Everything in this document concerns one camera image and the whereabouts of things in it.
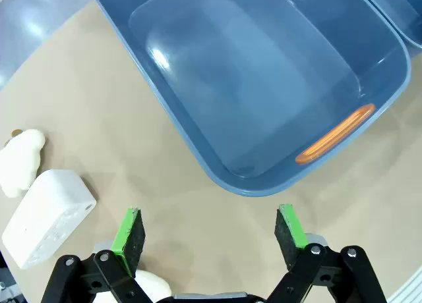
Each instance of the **white plush toy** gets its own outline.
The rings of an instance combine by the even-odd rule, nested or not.
[[[0,186],[6,196],[23,196],[34,182],[40,166],[45,137],[39,130],[25,130],[0,151]]]
[[[137,270],[135,281],[142,287],[145,294],[156,303],[163,298],[171,296],[168,283],[151,272]],[[94,303],[115,303],[116,300],[111,292],[101,292],[95,297]]]

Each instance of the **white foam block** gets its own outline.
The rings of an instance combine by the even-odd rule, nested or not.
[[[13,214],[3,244],[21,269],[32,267],[50,258],[95,205],[75,172],[45,171]]]

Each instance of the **table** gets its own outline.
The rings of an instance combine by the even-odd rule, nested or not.
[[[126,209],[139,206],[147,233],[141,266],[174,292],[265,297],[286,272],[276,208],[293,203],[305,230],[334,250],[364,247],[390,296],[422,263],[422,58],[413,73],[392,108],[342,153],[288,190],[245,198],[206,176],[91,2],[0,92],[0,140],[16,128],[44,131],[42,171],[75,170],[98,205],[37,267],[22,271],[0,249],[28,301],[39,302],[59,256],[88,257],[95,243],[113,239]],[[0,231],[18,203],[0,194]],[[307,302],[325,297],[313,290]]]

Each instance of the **screw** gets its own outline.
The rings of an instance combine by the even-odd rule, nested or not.
[[[100,260],[101,260],[102,262],[106,262],[106,261],[108,260],[108,254],[102,254],[102,255],[100,256]]]
[[[73,258],[69,258],[68,260],[66,260],[66,265],[72,265],[75,262],[75,260]]]
[[[318,246],[312,246],[312,248],[311,248],[311,252],[312,252],[314,255],[319,255],[319,254],[321,253],[321,248],[319,248]]]
[[[347,251],[347,255],[349,257],[355,258],[357,255],[356,249],[354,248],[349,248],[349,250]]]

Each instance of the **second blue bin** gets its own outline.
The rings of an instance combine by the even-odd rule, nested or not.
[[[403,41],[367,0],[97,2],[204,170],[237,194],[304,177],[409,82]]]
[[[422,53],[422,0],[371,0],[405,40],[411,55]]]

